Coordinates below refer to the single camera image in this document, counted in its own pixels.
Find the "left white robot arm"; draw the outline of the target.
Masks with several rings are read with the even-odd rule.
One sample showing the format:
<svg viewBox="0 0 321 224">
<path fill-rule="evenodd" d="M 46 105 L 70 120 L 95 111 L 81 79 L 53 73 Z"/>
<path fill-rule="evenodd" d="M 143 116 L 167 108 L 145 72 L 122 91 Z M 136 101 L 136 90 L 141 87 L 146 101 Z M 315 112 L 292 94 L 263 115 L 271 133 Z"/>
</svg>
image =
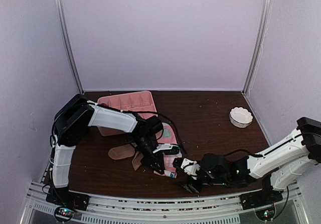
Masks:
<svg viewBox="0 0 321 224">
<path fill-rule="evenodd" d="M 72 202 L 72 194 L 64 188 L 69 184 L 73 152 L 88 127 L 129 133 L 143 155 L 143 164 L 159 174 L 164 173 L 163 158 L 156 149 L 156 134 L 163 130 L 162 122 L 157 116 L 143 119 L 137 112 L 103 106 L 77 94 L 55 115 L 51 129 L 51 144 L 54 148 L 52 183 L 55 187 L 52 197 L 61 206 Z"/>
</svg>

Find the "pink patterned sock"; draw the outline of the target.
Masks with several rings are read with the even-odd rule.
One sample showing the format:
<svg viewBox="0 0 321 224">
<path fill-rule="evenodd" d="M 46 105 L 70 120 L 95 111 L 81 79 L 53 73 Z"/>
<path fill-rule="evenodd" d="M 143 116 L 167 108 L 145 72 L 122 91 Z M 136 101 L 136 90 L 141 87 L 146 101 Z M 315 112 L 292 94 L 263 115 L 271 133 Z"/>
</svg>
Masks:
<svg viewBox="0 0 321 224">
<path fill-rule="evenodd" d="M 173 166 L 175 158 L 181 158 L 182 153 L 176 141 L 176 136 L 172 127 L 169 124 L 163 123 L 163 130 L 157 133 L 156 138 L 158 139 L 157 151 L 163 154 L 164 159 L 164 173 L 159 174 L 154 171 L 153 173 L 159 176 L 169 177 L 176 179 L 177 170 Z"/>
</svg>

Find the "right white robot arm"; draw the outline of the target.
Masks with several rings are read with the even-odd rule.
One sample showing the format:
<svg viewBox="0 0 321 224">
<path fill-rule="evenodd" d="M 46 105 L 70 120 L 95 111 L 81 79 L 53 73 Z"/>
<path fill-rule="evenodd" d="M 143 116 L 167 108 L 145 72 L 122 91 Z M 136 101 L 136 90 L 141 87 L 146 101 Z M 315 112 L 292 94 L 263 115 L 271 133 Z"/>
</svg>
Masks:
<svg viewBox="0 0 321 224">
<path fill-rule="evenodd" d="M 260 204 L 269 204 L 277 191 L 301 176 L 312 165 L 320 164 L 320 122 L 302 117 L 288 136 L 263 151 L 236 161 L 226 156 L 205 154 L 200 161 L 176 158 L 173 166 L 188 175 L 182 183 L 190 193 L 204 185 L 244 188 L 263 177 L 268 185 L 257 193 Z"/>
</svg>

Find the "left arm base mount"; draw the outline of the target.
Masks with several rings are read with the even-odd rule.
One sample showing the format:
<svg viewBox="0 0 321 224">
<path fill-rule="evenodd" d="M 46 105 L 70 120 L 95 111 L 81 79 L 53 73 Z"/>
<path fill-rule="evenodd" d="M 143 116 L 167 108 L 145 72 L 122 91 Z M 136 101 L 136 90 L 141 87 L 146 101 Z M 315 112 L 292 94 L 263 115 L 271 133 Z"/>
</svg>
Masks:
<svg viewBox="0 0 321 224">
<path fill-rule="evenodd" d="M 78 210 L 86 211 L 89 203 L 89 195 L 69 192 L 66 196 L 47 194 L 46 202 L 55 204 L 54 218 L 59 222 L 70 221 Z"/>
</svg>

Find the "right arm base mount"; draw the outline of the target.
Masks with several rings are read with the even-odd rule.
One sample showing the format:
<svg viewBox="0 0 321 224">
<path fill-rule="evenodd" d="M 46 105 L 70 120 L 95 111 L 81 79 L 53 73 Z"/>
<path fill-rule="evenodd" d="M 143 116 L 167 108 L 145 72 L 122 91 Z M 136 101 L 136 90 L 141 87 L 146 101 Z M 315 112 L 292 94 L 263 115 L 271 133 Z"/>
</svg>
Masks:
<svg viewBox="0 0 321 224">
<path fill-rule="evenodd" d="M 276 216 L 275 203 L 282 201 L 282 192 L 279 191 L 255 191 L 239 196 L 243 210 L 253 209 L 260 221 L 272 221 Z"/>
</svg>

